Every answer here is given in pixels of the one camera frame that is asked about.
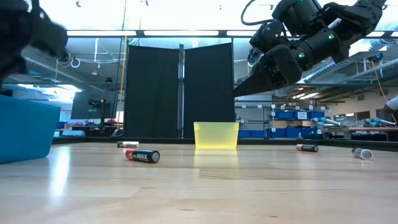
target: wall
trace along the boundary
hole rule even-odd
[[[391,99],[398,95],[398,88],[389,88],[387,99]],[[386,104],[383,96],[379,96],[377,90],[371,93],[365,93],[365,100],[358,101],[357,96],[354,98],[341,99],[346,103],[339,103],[336,105],[328,105],[332,108],[333,115],[336,114],[346,114],[346,113],[356,113],[363,111],[370,111],[371,118],[376,117],[376,110],[381,109]]]

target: wooden floor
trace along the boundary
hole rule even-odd
[[[127,161],[115,144],[54,146],[0,166],[0,223],[397,223],[398,154],[239,146],[158,149]]]

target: black folding screen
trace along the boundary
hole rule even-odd
[[[232,44],[186,50],[184,75],[184,138],[194,122],[234,121]]]
[[[178,54],[178,50],[130,46],[125,137],[177,137]]]

